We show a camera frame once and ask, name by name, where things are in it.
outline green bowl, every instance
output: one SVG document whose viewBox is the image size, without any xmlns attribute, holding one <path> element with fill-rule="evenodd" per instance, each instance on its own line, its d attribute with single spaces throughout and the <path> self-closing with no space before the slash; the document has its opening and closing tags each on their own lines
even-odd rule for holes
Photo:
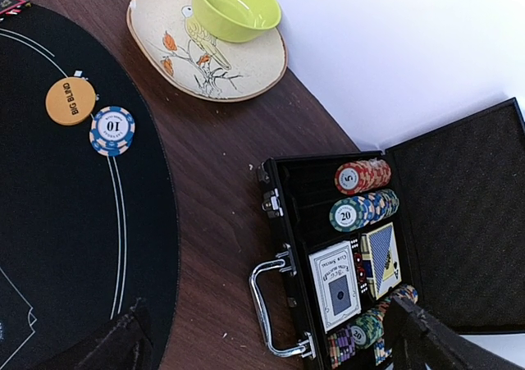
<svg viewBox="0 0 525 370">
<path fill-rule="evenodd" d="M 248 42 L 281 21 L 277 0 L 192 0 L 197 21 L 227 42 Z"/>
</svg>

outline poker mat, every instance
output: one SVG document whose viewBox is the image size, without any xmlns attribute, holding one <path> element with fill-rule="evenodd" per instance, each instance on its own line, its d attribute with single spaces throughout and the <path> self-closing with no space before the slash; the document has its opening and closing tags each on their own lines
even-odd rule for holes
<svg viewBox="0 0 525 370">
<path fill-rule="evenodd" d="M 75 126 L 50 119 L 48 90 L 73 75 L 94 87 L 93 114 L 120 106 L 133 115 L 122 155 L 94 150 L 90 117 Z M 93 36 L 35 5 L 0 22 L 0 90 L 0 368 L 52 358 L 138 299 L 157 368 L 175 311 L 178 221 L 139 91 Z"/>
</svg>

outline wooden table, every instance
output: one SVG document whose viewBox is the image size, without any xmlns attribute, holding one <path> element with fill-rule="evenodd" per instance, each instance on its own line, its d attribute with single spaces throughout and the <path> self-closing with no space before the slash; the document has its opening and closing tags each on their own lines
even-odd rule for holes
<svg viewBox="0 0 525 370">
<path fill-rule="evenodd" d="M 269 157 L 354 151 L 352 141 L 290 71 L 244 103 L 205 102 L 173 88 L 126 28 L 130 0 L 31 1 L 71 18 L 109 48 L 161 133 L 182 246 L 179 299 L 162 369 L 302 368 L 300 359 L 267 352 L 249 293 L 253 267 L 275 255 L 255 168 Z M 265 277 L 262 287 L 276 342 L 294 344 L 281 277 Z"/>
</svg>

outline silver handle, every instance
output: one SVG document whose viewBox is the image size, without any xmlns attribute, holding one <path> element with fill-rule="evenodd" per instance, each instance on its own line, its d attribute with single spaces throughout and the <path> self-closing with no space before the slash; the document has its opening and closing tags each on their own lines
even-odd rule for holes
<svg viewBox="0 0 525 370">
<path fill-rule="evenodd" d="M 266 347 L 279 358 L 289 358 L 290 356 L 301 355 L 303 358 L 311 356 L 315 358 L 315 352 L 313 350 L 312 335 L 306 332 L 307 340 L 300 341 L 297 346 L 289 349 L 277 349 L 273 346 L 272 339 L 272 325 L 270 323 L 270 317 L 268 316 L 268 310 L 264 303 L 263 294 L 257 285 L 257 277 L 263 272 L 269 272 L 271 270 L 279 270 L 284 272 L 288 270 L 286 267 L 286 261 L 284 259 L 275 259 L 261 263 L 254 268 L 252 274 L 249 277 L 249 288 L 252 291 L 253 303 L 255 304 L 255 310 L 257 311 L 257 317 L 259 325 L 261 326 L 262 338 Z"/>
</svg>

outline poker chip case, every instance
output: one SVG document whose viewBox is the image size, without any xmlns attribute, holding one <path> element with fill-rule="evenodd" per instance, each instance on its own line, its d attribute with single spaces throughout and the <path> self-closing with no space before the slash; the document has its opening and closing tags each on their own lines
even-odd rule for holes
<svg viewBox="0 0 525 370">
<path fill-rule="evenodd" d="M 336 188 L 334 174 L 342 164 L 372 158 L 390 165 L 384 188 L 397 194 L 399 210 L 374 226 L 337 231 L 330 208 L 348 195 Z M 402 282 L 416 288 L 419 306 L 461 334 L 525 331 L 525 131 L 515 98 L 384 153 L 270 158 L 257 177 L 276 258 L 256 266 L 249 284 L 273 354 L 300 355 L 307 369 L 332 368 L 308 257 L 391 222 Z M 258 287 L 269 271 L 283 277 L 295 347 L 278 349 L 272 340 Z M 363 312 L 375 302 L 371 295 L 360 300 Z M 370 348 L 338 368 L 386 368 L 390 361 L 376 366 Z"/>
</svg>

